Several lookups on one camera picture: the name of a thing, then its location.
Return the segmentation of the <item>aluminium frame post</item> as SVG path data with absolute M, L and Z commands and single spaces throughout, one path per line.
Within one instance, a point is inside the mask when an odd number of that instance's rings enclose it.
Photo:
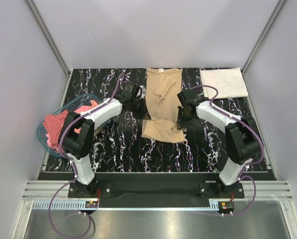
M 251 50 L 243 68 L 242 68 L 242 75 L 245 75 L 249 67 L 251 66 L 253 60 L 255 59 L 258 51 L 260 50 L 261 46 L 263 45 L 266 37 L 270 33 L 273 25 L 277 21 L 278 16 L 282 12 L 284 6 L 286 5 L 288 1 L 287 0 L 278 0 L 277 4 L 275 5 L 271 15 L 269 16 L 263 30 L 261 31 L 253 49 Z
M 62 57 L 53 37 L 51 36 L 50 31 L 48 30 L 48 27 L 38 9 L 35 2 L 33 0 L 24 0 L 26 5 L 28 6 L 31 14 L 33 15 L 41 33 L 43 34 L 48 46 L 50 47 L 54 57 L 56 58 L 57 62 L 59 63 L 62 71 L 64 72 L 66 77 L 69 77 L 71 70 L 67 66 L 64 58 Z

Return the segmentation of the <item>left aluminium frame post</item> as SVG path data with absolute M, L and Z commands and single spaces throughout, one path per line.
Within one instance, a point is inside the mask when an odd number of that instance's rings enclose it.
M 64 72 L 66 77 L 69 77 L 71 70 L 67 66 L 64 58 L 62 57 L 53 37 L 51 36 L 50 31 L 48 30 L 48 27 L 38 9 L 35 2 L 33 0 L 24 0 L 26 5 L 28 6 L 31 14 L 33 15 L 41 33 L 43 34 L 48 46 L 50 47 L 54 57 L 56 58 L 57 62 L 59 63 L 62 71 Z

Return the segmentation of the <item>tan t shirt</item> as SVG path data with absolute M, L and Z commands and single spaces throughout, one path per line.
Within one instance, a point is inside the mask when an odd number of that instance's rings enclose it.
M 181 87 L 181 69 L 147 69 L 146 107 L 151 119 L 143 121 L 143 138 L 166 143 L 185 141 L 183 130 L 177 128 Z

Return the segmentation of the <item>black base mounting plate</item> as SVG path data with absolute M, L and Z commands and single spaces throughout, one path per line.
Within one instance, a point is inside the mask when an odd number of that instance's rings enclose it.
M 243 199 L 241 183 L 224 187 L 218 173 L 96 173 L 88 185 L 72 183 L 70 198 L 100 197 L 101 208 L 201 208 L 210 199 Z

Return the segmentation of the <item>dark pink shirt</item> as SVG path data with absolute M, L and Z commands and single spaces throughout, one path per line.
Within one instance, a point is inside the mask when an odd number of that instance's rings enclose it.
M 68 110 L 64 110 L 57 115 L 46 115 L 44 122 L 42 123 L 45 130 L 47 131 L 47 145 L 57 153 L 59 153 L 58 139 L 68 113 Z

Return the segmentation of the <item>teal plastic laundry basket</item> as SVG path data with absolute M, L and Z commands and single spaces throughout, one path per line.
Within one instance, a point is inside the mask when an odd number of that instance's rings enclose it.
M 73 100 L 66 103 L 64 106 L 62 106 L 60 109 L 58 109 L 56 112 L 52 113 L 51 115 L 60 114 L 64 110 L 68 110 L 69 112 L 70 111 L 75 111 L 76 109 L 78 109 L 79 107 L 81 107 L 83 105 L 90 105 L 91 100 L 96 101 L 98 103 L 98 105 L 103 102 L 102 99 L 100 99 L 99 97 L 97 97 L 94 94 L 89 94 L 89 93 L 81 94 L 81 95 L 77 96 L 76 98 L 74 98 Z M 36 135 L 37 135 L 38 140 L 40 141 L 41 145 L 45 148 L 45 150 L 50 155 L 52 155 L 52 156 L 54 156 L 56 158 L 61 157 L 60 152 L 57 153 L 56 151 L 54 151 L 53 149 L 48 147 L 47 137 L 46 137 L 47 131 L 45 130 L 42 123 L 38 126 L 37 131 L 36 131 Z

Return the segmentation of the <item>light pink shirt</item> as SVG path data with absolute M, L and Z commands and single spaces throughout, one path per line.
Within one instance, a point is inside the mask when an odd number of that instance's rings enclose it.
M 91 100 L 90 105 L 83 105 L 83 106 L 79 107 L 78 109 L 76 109 L 75 111 L 73 111 L 73 113 L 81 114 L 81 113 L 87 112 L 89 110 L 92 110 L 93 108 L 95 108 L 97 106 L 98 106 L 98 103 L 94 100 Z

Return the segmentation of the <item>folded white t shirt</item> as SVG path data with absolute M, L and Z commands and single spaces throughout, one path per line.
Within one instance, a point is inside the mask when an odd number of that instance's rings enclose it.
M 202 85 L 218 90 L 215 99 L 243 98 L 248 96 L 241 69 L 200 70 Z

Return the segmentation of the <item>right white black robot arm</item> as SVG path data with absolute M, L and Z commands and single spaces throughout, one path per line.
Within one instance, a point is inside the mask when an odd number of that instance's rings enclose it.
M 177 126 L 187 128 L 196 119 L 205 120 L 225 134 L 228 159 L 215 183 L 207 190 L 209 196 L 227 197 L 241 180 L 241 175 L 252 164 L 264 159 L 264 145 L 260 138 L 257 124 L 252 116 L 234 115 L 186 89 L 177 94 Z

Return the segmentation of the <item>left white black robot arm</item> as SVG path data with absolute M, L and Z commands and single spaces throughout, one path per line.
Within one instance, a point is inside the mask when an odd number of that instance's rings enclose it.
M 85 197 L 92 197 L 97 190 L 89 156 L 95 132 L 123 112 L 131 112 L 135 119 L 149 120 L 145 90 L 144 86 L 127 83 L 98 106 L 82 113 L 67 114 L 58 139 L 59 151 L 72 165 L 74 179 Z

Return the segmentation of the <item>right aluminium frame post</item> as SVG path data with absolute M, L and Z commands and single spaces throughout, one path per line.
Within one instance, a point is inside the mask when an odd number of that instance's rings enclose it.
M 278 0 L 277 4 L 275 5 L 271 15 L 269 16 L 263 30 L 261 31 L 253 49 L 251 50 L 243 68 L 242 68 L 242 75 L 245 75 L 249 67 L 251 66 L 253 60 L 255 59 L 258 51 L 260 50 L 261 46 L 263 45 L 266 37 L 270 33 L 273 25 L 277 21 L 278 16 L 282 12 L 284 6 L 286 5 L 288 1 L 287 0 Z

